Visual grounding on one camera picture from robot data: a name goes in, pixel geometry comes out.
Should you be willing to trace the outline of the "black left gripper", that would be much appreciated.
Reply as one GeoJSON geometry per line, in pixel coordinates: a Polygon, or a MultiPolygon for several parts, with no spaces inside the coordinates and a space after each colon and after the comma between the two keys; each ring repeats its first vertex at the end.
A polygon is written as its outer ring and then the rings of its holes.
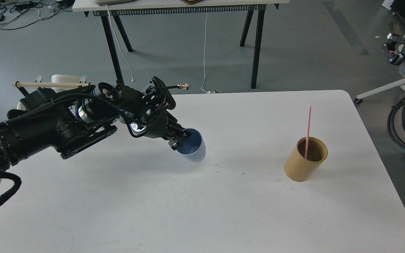
{"type": "Polygon", "coordinates": [[[172,150],[177,150],[183,146],[184,142],[192,135],[168,111],[160,114],[152,125],[141,128],[136,123],[129,124],[129,133],[136,138],[148,137],[151,139],[161,138],[167,140],[172,150]]]}

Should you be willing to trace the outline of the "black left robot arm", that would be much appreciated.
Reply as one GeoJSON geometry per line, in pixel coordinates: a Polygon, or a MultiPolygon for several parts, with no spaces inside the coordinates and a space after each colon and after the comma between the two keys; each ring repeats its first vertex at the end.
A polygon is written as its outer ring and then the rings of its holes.
{"type": "Polygon", "coordinates": [[[157,77],[149,83],[144,92],[117,81],[62,92],[40,87],[28,93],[17,82],[24,109],[10,110],[0,122],[0,207],[21,186],[21,178],[8,168],[49,147],[66,160],[113,135],[118,120],[134,138],[162,138],[173,150],[183,146],[190,132],[170,114],[176,106],[170,89],[188,90],[190,85],[167,86],[157,77]]]}

